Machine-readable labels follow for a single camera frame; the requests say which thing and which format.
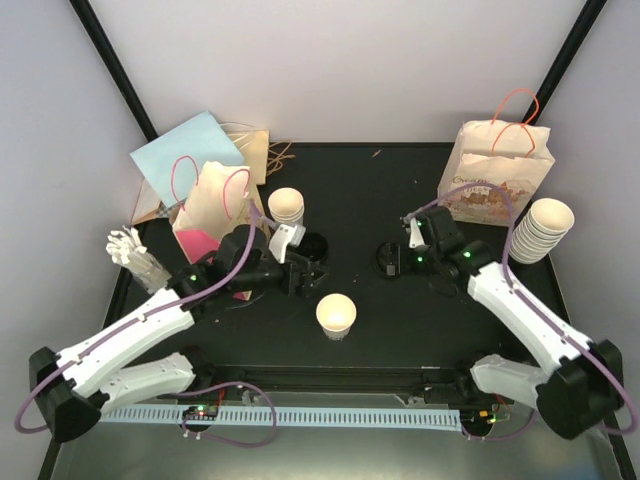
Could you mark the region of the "white paper coffee cup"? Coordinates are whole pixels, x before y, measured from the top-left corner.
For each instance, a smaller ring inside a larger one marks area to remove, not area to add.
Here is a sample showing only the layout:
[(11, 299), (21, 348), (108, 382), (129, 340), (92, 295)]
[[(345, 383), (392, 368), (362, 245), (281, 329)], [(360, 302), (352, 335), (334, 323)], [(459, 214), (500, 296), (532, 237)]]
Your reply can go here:
[(343, 294), (326, 295), (316, 306), (316, 319), (330, 340), (339, 341), (346, 337), (356, 318), (355, 303)]

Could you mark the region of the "black coffee cup lid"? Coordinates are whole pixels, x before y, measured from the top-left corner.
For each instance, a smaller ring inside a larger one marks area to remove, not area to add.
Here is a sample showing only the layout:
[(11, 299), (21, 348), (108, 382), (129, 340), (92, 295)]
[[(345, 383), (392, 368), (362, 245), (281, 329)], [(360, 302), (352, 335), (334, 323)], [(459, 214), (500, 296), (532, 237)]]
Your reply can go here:
[(373, 255), (374, 270), (385, 279), (395, 279), (401, 275), (401, 246), (398, 243), (384, 242)]

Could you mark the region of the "cream paper bag pink sides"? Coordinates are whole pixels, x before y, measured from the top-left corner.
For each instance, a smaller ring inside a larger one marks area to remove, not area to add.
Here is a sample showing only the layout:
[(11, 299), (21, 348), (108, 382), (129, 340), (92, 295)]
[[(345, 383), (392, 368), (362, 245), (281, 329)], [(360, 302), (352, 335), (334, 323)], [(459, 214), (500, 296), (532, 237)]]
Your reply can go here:
[(222, 238), (250, 223), (250, 202), (264, 207), (249, 166), (206, 162), (172, 224), (174, 236), (190, 263), (216, 251)]

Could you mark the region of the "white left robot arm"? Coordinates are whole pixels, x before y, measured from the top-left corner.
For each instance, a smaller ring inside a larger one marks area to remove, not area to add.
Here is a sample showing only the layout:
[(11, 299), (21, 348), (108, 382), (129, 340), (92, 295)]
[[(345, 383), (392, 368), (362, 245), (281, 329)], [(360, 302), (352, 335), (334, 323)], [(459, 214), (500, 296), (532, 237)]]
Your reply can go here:
[(30, 388), (45, 430), (65, 443), (122, 406), (163, 395), (207, 397), (214, 368), (198, 348), (146, 364), (136, 359), (203, 320), (219, 298), (267, 289), (309, 295), (328, 273), (328, 250), (324, 236), (301, 226), (280, 225), (267, 238), (241, 225), (110, 327), (59, 352), (39, 349), (29, 358)]

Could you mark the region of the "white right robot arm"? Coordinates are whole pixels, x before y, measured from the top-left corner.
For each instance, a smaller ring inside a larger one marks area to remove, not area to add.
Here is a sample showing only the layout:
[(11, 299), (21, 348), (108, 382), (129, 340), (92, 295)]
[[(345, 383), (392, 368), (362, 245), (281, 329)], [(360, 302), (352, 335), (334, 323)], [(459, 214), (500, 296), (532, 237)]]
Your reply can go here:
[(438, 275), (489, 310), (534, 359), (528, 365), (487, 355), (454, 379), (457, 396), (476, 403), (498, 394), (535, 410), (564, 439), (600, 424), (628, 401), (622, 356), (563, 321), (495, 260), (482, 241), (467, 242), (445, 207), (402, 220), (408, 245), (394, 255), (400, 267)]

